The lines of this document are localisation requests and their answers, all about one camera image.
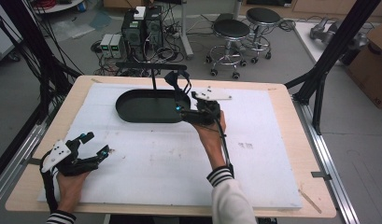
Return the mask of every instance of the hand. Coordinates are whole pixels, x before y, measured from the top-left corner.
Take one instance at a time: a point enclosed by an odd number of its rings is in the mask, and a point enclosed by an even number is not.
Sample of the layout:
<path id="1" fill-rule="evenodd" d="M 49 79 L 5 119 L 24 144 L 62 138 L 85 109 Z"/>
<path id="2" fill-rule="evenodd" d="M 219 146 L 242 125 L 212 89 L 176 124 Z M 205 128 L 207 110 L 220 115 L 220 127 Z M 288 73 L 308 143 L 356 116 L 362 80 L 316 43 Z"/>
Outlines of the hand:
<path id="1" fill-rule="evenodd" d="M 58 210 L 73 213 L 77 207 L 80 195 L 82 192 L 83 183 L 85 182 L 88 173 L 75 176 L 64 176 L 63 174 L 57 174 L 57 182 L 60 188 L 60 203 Z"/>
<path id="2" fill-rule="evenodd" d="M 222 110 L 220 111 L 219 123 L 222 127 L 223 132 L 225 133 L 225 115 Z M 225 160 L 222 156 L 222 143 L 217 124 L 214 123 L 209 126 L 192 124 L 192 126 L 199 133 L 200 140 L 203 146 L 205 147 L 205 152 L 207 153 L 208 159 L 210 160 L 210 164 L 213 170 L 217 167 L 226 165 Z"/>

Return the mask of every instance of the black oval tray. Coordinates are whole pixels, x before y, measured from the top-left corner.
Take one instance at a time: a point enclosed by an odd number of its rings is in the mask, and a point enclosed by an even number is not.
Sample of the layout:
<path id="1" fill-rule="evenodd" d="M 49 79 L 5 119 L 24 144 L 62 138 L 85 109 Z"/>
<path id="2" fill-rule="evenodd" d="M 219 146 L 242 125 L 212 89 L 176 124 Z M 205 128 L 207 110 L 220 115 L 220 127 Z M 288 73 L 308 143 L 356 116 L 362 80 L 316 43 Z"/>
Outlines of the black oval tray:
<path id="1" fill-rule="evenodd" d="M 178 102 L 191 108 L 187 95 Z M 121 119 L 135 123 L 177 123 L 182 121 L 176 112 L 175 92 L 171 90 L 131 90 L 122 94 L 116 102 Z"/>

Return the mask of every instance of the sleeve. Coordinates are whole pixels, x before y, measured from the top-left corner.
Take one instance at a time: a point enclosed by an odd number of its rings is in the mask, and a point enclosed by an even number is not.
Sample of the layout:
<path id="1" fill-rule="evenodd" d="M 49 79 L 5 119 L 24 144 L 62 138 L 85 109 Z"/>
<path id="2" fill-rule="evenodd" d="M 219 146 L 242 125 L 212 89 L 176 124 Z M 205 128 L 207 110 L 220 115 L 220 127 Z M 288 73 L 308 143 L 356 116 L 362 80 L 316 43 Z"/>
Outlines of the sleeve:
<path id="1" fill-rule="evenodd" d="M 75 220 L 77 220 L 77 218 L 74 215 L 60 211 L 60 210 L 56 210 L 50 215 L 46 223 L 47 224 L 74 224 Z"/>
<path id="2" fill-rule="evenodd" d="M 233 179 L 230 170 L 223 166 L 215 169 L 208 177 L 214 187 L 212 191 L 213 223 L 257 223 L 240 183 Z"/>

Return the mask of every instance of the black and white striped cuff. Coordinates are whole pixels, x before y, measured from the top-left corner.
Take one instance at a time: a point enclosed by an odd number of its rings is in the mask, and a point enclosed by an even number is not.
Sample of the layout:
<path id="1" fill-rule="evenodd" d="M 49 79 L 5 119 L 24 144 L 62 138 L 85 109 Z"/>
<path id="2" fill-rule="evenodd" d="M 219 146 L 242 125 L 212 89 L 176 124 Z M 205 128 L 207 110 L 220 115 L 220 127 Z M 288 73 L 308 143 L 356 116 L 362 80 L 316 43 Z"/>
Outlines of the black and white striped cuff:
<path id="1" fill-rule="evenodd" d="M 213 187 L 216 187 L 220 182 L 227 179 L 233 179 L 232 173 L 227 166 L 220 166 L 207 176 L 207 180 Z"/>
<path id="2" fill-rule="evenodd" d="M 74 215 L 60 211 L 60 210 L 56 210 L 54 211 L 54 213 L 50 215 L 46 223 L 47 224 L 50 224 L 50 223 L 74 224 L 75 220 L 77 220 L 77 218 Z"/>

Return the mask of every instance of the chair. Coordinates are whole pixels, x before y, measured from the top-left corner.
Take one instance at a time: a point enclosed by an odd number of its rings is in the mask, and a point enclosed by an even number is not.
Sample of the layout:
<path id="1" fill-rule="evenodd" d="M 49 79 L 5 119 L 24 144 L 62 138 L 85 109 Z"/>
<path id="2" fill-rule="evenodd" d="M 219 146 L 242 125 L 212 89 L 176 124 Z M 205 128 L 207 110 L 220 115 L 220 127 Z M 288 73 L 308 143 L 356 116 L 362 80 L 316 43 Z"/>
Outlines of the chair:
<path id="1" fill-rule="evenodd" d="M 249 28 L 241 21 L 237 20 L 220 20 L 216 21 L 213 26 L 213 32 L 216 36 L 223 37 L 226 40 L 225 45 L 217 45 L 213 47 L 206 56 L 207 63 L 213 63 L 210 74 L 215 77 L 218 74 L 215 68 L 217 63 L 223 65 L 232 65 L 234 68 L 233 78 L 240 78 L 236 65 L 246 66 L 240 50 L 232 46 L 233 42 L 241 41 L 249 34 Z"/>
<path id="2" fill-rule="evenodd" d="M 267 50 L 265 59 L 271 59 L 271 44 L 270 41 L 264 37 L 266 30 L 270 27 L 274 27 L 281 20 L 280 16 L 273 10 L 263 7 L 254 7 L 247 11 L 247 20 L 254 25 L 255 29 L 250 32 L 247 43 L 242 43 L 243 46 L 257 51 L 257 55 L 251 58 L 252 63 L 256 63 L 259 60 L 260 51 Z"/>

